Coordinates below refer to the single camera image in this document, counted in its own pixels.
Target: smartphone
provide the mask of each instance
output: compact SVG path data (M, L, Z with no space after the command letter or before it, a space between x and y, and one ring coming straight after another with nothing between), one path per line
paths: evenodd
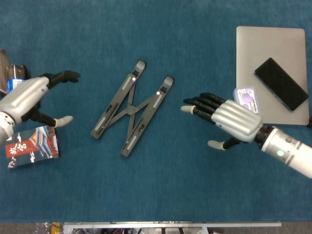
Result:
M254 74L290 111L294 111L308 98L308 94L273 58L269 58L255 69Z

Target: robotic hand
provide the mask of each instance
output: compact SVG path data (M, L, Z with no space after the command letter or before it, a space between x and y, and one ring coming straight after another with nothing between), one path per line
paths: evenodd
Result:
M64 71L56 75L44 74L24 81L0 101L0 145L14 132L15 124L31 119L53 127L69 123L73 117L53 119L39 112L41 98L60 82L78 82L79 73Z
M263 126L261 117L252 111L210 93L185 99L184 103L191 106L182 106L182 111L198 115L232 135L223 142L210 140L209 146L227 150L240 142L255 141L262 151L312 178L312 148L276 127Z

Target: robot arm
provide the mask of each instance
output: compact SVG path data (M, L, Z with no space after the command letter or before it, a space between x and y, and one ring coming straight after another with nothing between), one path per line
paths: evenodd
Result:
M13 134L15 124L32 119L53 127L70 122L73 117L53 119L39 112L40 100L60 82L78 82L80 74L65 71L56 75L44 74L21 83L0 101L0 145Z
M210 93L185 99L184 102L192 106L182 106L182 111L198 115L232 135L224 142L210 140L209 146L227 150L240 142L255 141L262 151L312 178L312 148L278 128L263 126L260 116L255 113Z

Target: small card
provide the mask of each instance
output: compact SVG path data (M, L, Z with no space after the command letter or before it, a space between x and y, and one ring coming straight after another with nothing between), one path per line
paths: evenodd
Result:
M18 132L7 139L8 168L59 157L55 129L50 126Z
M258 99L255 94L255 88L253 86L235 89L234 99L238 104L246 107L252 112L256 114L260 113Z

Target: laptop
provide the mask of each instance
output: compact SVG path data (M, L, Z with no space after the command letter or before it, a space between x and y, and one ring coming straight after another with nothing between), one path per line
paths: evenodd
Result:
M254 70L268 58L273 58L308 93L304 30L237 27L236 87L255 87L259 115L264 123L307 125L310 116L308 99L291 112L254 75Z

